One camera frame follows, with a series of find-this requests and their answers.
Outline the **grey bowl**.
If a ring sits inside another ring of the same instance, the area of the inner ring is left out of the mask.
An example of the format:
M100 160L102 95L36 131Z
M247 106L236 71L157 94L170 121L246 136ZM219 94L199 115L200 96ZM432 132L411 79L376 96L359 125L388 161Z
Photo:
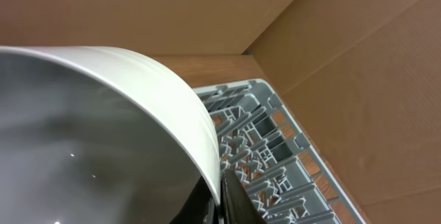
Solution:
M169 223L203 177L214 123L163 64L114 47L1 48L1 222Z

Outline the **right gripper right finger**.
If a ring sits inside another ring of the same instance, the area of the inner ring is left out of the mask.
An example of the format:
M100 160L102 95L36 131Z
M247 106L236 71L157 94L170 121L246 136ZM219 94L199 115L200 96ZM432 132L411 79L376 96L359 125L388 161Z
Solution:
M254 207L235 171L226 169L221 177L221 207L226 224L266 224Z

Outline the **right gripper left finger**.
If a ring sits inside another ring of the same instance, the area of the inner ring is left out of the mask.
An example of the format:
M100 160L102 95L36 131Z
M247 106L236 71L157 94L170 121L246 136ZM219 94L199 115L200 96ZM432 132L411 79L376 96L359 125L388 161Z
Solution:
M204 178L200 177L184 206L170 224L215 223L217 223L215 202Z

